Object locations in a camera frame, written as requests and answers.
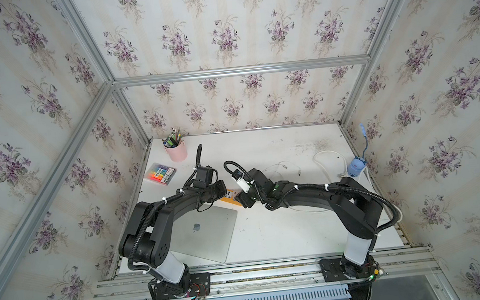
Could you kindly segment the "orange power strip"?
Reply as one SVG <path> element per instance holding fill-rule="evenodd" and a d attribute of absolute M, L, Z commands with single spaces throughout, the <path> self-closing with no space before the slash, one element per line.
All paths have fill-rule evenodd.
<path fill-rule="evenodd" d="M 238 201 L 234 200 L 233 198 L 227 198 L 227 197 L 224 197 L 224 198 L 221 198 L 219 200 L 219 202 L 222 202 L 222 203 L 225 203 L 225 204 L 229 204 L 229 205 L 234 205 L 234 206 L 238 206 L 238 207 L 241 207 L 241 203 L 239 203 Z"/>

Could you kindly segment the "silver laptop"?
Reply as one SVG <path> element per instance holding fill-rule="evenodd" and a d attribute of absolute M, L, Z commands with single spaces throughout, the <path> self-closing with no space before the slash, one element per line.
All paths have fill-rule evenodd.
<path fill-rule="evenodd" d="M 227 260 L 238 212 L 212 207 L 203 212 L 191 211 L 173 224 L 172 252 L 208 261 Z"/>

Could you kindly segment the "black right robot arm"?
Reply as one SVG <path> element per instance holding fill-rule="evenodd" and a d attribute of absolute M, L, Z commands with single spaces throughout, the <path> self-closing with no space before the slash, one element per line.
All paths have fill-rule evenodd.
<path fill-rule="evenodd" d="M 352 281 L 350 300 L 371 299 L 373 283 L 383 270 L 371 252 L 379 234 L 401 221 L 403 213 L 396 205 L 348 176 L 330 184 L 301 184 L 274 182 L 260 170 L 247 171 L 231 160 L 224 162 L 224 169 L 240 186 L 235 200 L 244 208 L 258 202 L 269 211 L 305 206 L 334 212 L 348 232 L 347 243 L 337 265 L 320 261 L 322 271 L 328 279 L 339 275 Z"/>

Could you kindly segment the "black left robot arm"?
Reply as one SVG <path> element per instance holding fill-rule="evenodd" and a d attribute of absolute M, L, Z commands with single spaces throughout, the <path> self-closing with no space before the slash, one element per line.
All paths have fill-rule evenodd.
<path fill-rule="evenodd" d="M 205 204 L 211 208 L 227 194 L 217 170 L 201 165 L 202 150 L 198 145 L 193 173 L 176 194 L 136 204 L 121 237 L 118 252 L 129 270 L 153 277 L 147 286 L 151 300 L 164 294 L 187 297 L 194 288 L 198 293 L 191 300 L 207 295 L 206 285 L 193 283 L 187 264 L 170 252 L 174 222 L 191 211 L 200 213 Z"/>

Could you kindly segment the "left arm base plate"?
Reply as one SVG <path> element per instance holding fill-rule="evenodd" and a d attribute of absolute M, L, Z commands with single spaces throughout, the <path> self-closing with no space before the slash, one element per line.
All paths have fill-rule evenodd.
<path fill-rule="evenodd" d="M 208 296 L 210 284 L 211 274 L 205 272 L 184 275 L 176 284 L 153 279 L 148 283 L 148 289 L 156 300 L 186 299 Z"/>

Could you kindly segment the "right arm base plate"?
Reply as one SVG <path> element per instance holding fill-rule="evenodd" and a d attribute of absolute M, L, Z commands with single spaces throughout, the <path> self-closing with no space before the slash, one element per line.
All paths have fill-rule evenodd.
<path fill-rule="evenodd" d="M 325 282 L 336 282 L 354 279 L 375 279 L 380 275 L 380 266 L 371 255 L 367 255 L 363 265 L 357 265 L 342 256 L 341 258 L 319 261 L 320 270 Z"/>

